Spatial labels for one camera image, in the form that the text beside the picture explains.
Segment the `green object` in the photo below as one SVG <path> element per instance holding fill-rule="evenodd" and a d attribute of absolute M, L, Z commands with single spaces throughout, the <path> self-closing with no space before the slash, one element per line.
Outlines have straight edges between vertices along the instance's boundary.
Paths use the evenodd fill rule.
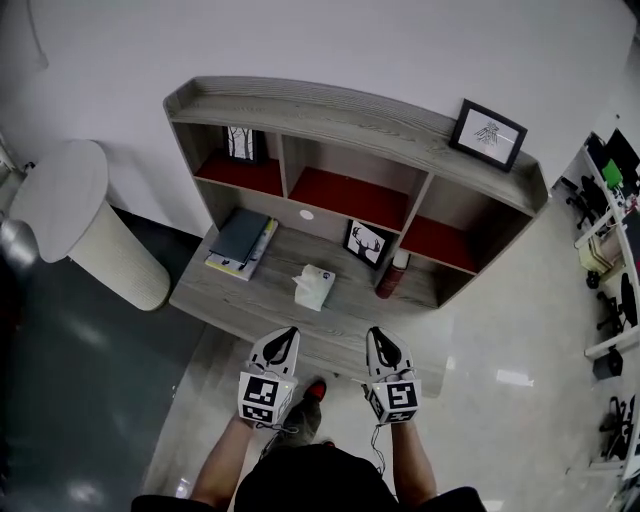
<path fill-rule="evenodd" d="M 612 189 L 617 187 L 622 182 L 622 174 L 620 173 L 620 169 L 615 164 L 613 160 L 609 160 L 609 163 L 602 169 L 602 175 L 604 176 L 605 181 L 607 182 L 607 187 Z"/>

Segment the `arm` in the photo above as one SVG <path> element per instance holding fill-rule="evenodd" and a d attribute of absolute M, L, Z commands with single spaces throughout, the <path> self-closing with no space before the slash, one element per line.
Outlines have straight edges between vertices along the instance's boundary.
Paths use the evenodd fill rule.
<path fill-rule="evenodd" d="M 227 510 L 240 479 L 253 424 L 236 413 L 200 470 L 191 499 Z"/>
<path fill-rule="evenodd" d="M 398 501 L 413 510 L 438 495 L 436 479 L 413 421 L 392 424 L 391 439 Z"/>

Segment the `trash can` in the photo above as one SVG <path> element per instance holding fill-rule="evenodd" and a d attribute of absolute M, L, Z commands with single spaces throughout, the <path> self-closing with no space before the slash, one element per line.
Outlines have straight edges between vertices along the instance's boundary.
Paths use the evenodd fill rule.
<path fill-rule="evenodd" d="M 598 380 L 619 377 L 622 375 L 622 363 L 622 355 L 612 348 L 606 356 L 599 357 L 593 362 L 593 374 Z"/>

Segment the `red shelf panel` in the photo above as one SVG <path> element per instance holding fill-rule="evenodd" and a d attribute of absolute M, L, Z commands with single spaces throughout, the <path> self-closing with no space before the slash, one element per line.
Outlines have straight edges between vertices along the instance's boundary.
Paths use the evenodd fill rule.
<path fill-rule="evenodd" d="M 466 234 L 425 217 L 416 215 L 400 247 L 473 274 L 477 272 Z"/>
<path fill-rule="evenodd" d="M 355 178 L 306 167 L 289 199 L 400 232 L 409 197 Z"/>
<path fill-rule="evenodd" d="M 243 164 L 216 151 L 202 164 L 195 177 L 282 197 L 280 165 L 277 160 L 269 159 L 259 165 Z"/>

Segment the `black picture frame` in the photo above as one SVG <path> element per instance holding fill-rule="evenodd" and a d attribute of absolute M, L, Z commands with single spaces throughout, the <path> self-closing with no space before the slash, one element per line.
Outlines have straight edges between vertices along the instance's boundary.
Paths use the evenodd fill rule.
<path fill-rule="evenodd" d="M 242 134 L 246 134 L 247 140 L 251 143 L 251 158 L 241 158 L 234 156 L 234 150 L 230 146 L 229 131 L 233 134 L 234 130 L 239 130 Z M 224 153 L 227 158 L 236 162 L 257 165 L 263 163 L 267 158 L 267 140 L 264 132 L 253 130 L 251 128 L 242 128 L 240 126 L 223 126 L 222 139 L 224 143 Z"/>
<path fill-rule="evenodd" d="M 515 130 L 518 133 L 516 140 L 513 143 L 513 147 L 511 148 L 511 153 L 509 154 L 509 157 L 506 159 L 505 162 L 492 158 L 491 156 L 486 155 L 481 151 L 477 151 L 465 144 L 460 143 L 460 137 L 463 134 L 463 131 L 465 129 L 465 125 L 469 117 L 469 112 L 472 110 L 480 114 L 483 114 Z M 518 123 L 513 122 L 511 119 L 507 119 L 503 115 L 500 115 L 497 112 L 494 112 L 493 110 L 489 110 L 488 108 L 483 107 L 482 105 L 478 105 L 473 101 L 469 101 L 465 99 L 464 102 L 462 103 L 462 108 L 460 109 L 460 116 L 458 117 L 458 121 L 456 122 L 456 127 L 454 128 L 453 134 L 451 135 L 449 146 L 451 146 L 454 149 L 457 149 L 458 151 L 462 151 L 464 153 L 472 155 L 477 159 L 482 160 L 483 162 L 486 162 L 500 169 L 501 171 L 509 172 L 513 167 L 513 163 L 515 162 L 516 157 L 518 156 L 518 153 L 520 152 L 520 148 L 522 146 L 522 143 L 524 142 L 524 138 L 526 137 L 526 135 L 527 135 L 527 129 L 524 126 L 521 126 Z"/>
<path fill-rule="evenodd" d="M 360 233 L 360 229 L 359 231 L 354 235 L 353 233 L 353 228 L 364 228 L 366 230 L 368 230 L 370 233 L 366 233 L 366 232 L 362 232 L 360 234 L 360 239 L 357 239 L 357 235 Z M 376 251 L 375 247 L 376 247 L 376 243 L 379 243 L 380 241 L 377 240 L 377 238 L 374 241 L 374 245 L 371 247 L 363 247 L 362 245 L 362 235 L 366 234 L 366 238 L 368 239 L 372 239 L 372 238 L 381 238 L 382 241 L 384 243 L 382 243 L 382 245 L 380 246 L 379 250 Z M 371 268 L 374 269 L 378 269 L 380 268 L 380 265 L 382 265 L 382 262 L 385 259 L 385 256 L 387 254 L 387 252 L 389 251 L 389 248 L 391 247 L 391 243 L 393 242 L 393 238 L 394 238 L 394 234 L 390 233 L 389 231 L 385 231 L 384 229 L 381 228 L 376 228 L 373 226 L 369 226 L 368 224 L 365 224 L 363 222 L 357 221 L 357 220 L 349 220 L 349 223 L 347 224 L 347 231 L 344 235 L 344 242 L 342 243 L 342 247 L 344 247 L 347 251 L 349 251 L 351 254 L 353 254 L 356 258 L 364 261 L 367 265 L 369 265 Z M 350 246 L 350 243 L 352 242 L 353 239 L 358 240 L 358 242 L 354 242 L 354 244 L 352 244 Z M 375 259 L 375 261 L 373 259 L 370 259 L 369 257 L 367 257 L 367 253 L 369 251 L 374 251 L 373 254 L 377 254 L 377 258 Z"/>

